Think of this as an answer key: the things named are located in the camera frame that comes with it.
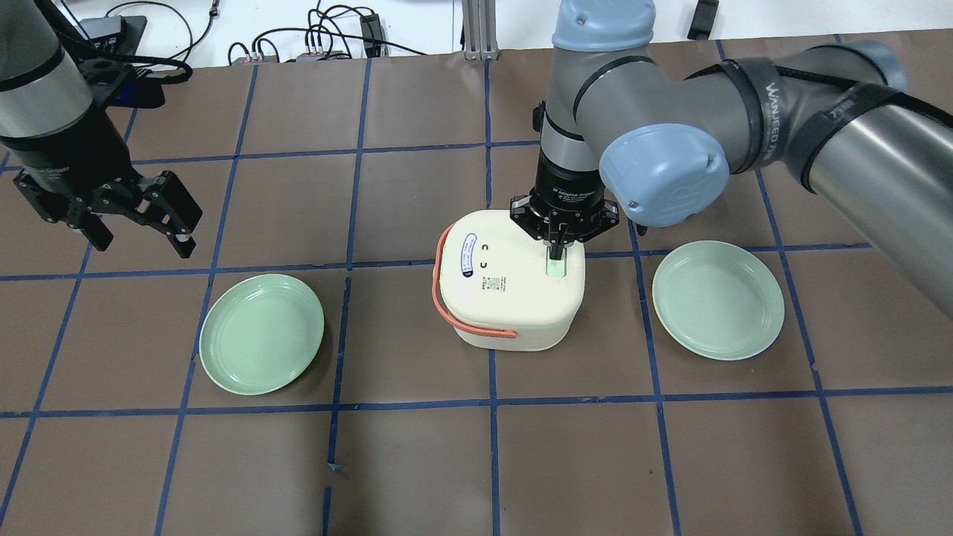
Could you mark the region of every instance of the label sticker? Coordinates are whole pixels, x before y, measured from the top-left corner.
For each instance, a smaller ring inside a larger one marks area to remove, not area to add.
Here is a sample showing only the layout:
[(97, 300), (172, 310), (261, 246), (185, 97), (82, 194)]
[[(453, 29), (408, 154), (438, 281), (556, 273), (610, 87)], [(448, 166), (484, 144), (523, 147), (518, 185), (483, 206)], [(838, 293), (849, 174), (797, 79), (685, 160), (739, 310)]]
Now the label sticker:
[(477, 235), (467, 235), (463, 240), (463, 249), (460, 250), (460, 271), (468, 278), (474, 274), (474, 247), (477, 245)]
[(483, 278), (483, 290), (498, 290), (506, 292), (506, 277), (504, 278)]

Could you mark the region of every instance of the white rice cooker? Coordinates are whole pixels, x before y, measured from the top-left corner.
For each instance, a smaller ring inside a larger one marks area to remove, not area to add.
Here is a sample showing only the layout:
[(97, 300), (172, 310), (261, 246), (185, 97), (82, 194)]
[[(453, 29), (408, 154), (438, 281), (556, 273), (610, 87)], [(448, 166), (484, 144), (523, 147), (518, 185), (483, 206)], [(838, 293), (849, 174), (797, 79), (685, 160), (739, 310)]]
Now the white rice cooker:
[(484, 210), (443, 232), (431, 294), (440, 315), (473, 346), (538, 351), (566, 336), (585, 279), (581, 243), (550, 260), (548, 244), (529, 237), (509, 211)]

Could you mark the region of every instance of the white wall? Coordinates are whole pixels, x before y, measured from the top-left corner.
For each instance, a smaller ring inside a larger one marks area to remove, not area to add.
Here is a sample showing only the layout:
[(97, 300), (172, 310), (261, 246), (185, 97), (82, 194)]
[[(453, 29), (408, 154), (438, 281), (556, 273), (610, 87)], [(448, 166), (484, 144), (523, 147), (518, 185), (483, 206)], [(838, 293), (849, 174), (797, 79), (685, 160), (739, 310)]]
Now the white wall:
[[(71, 0), (79, 18), (102, 16), (120, 0)], [(210, 0), (165, 0), (189, 19), (197, 38), (205, 28)], [(326, 8), (339, 0), (324, 0)], [(685, 38), (696, 0), (657, 0), (656, 41)], [(503, 49), (550, 47), (558, 0), (497, 0), (498, 44)], [(462, 24), (460, 0), (362, 0), (375, 9), (388, 39), (427, 53), (459, 50)], [(306, 25), (311, 0), (221, 0), (221, 15), (209, 37), (189, 59), (195, 67), (225, 65), (226, 51), (234, 41), (246, 45), (271, 28)], [(139, 52), (169, 55), (181, 50), (188, 37), (181, 21), (155, 6), (131, 7), (123, 14), (149, 17)], [(338, 19), (345, 33), (360, 35), (356, 16)], [(866, 31), (953, 28), (953, 0), (722, 0), (713, 39), (856, 33)], [(303, 36), (286, 32), (271, 36), (282, 60), (304, 52)], [(353, 43), (355, 55), (361, 50)], [(407, 52), (394, 50), (393, 55)]]

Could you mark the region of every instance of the connector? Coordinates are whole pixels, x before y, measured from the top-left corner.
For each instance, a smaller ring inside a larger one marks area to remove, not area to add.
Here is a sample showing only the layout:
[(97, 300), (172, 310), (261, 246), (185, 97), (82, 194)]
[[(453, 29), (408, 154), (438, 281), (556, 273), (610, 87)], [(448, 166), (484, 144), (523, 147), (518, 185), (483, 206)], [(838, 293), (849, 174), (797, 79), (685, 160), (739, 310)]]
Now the connector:
[(364, 53), (367, 57), (379, 57), (382, 53), (387, 55), (387, 49), (384, 49), (384, 29), (380, 26), (380, 15), (377, 13), (371, 15), (361, 15), (360, 33), (364, 39), (374, 39), (374, 41), (364, 41)]
[(252, 55), (240, 57), (232, 62), (232, 65), (252, 65), (255, 63), (278, 63), (275, 56), (266, 56), (258, 52), (252, 52)]
[(306, 52), (299, 54), (297, 58), (294, 59), (296, 63), (300, 62), (309, 62), (309, 61), (322, 61), (326, 59), (347, 59), (347, 54), (344, 51), (329, 51), (329, 52)]

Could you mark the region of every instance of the orange handle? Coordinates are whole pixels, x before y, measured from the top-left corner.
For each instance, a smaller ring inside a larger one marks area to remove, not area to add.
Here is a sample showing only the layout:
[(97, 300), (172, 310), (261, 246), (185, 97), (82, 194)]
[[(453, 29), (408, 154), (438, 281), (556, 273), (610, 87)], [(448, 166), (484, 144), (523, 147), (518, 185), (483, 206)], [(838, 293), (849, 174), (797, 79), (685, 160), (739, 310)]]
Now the orange handle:
[(437, 286), (440, 282), (440, 259), (443, 257), (443, 244), (447, 241), (447, 235), (450, 234), (450, 230), (453, 228), (454, 224), (451, 223), (450, 227), (447, 227), (446, 231), (440, 235), (440, 240), (436, 243), (436, 258), (434, 259), (434, 282), (430, 286), (430, 296), (434, 299), (434, 307), (436, 307), (436, 311), (443, 317), (444, 320), (447, 320), (450, 325), (464, 333), (469, 333), (470, 335), (479, 335), (482, 337), (515, 339), (517, 337), (517, 332), (512, 329), (490, 329), (485, 327), (476, 327), (468, 323), (461, 322), (456, 317), (451, 315), (446, 309), (444, 309), (443, 304), (440, 303), (440, 299), (437, 295)]

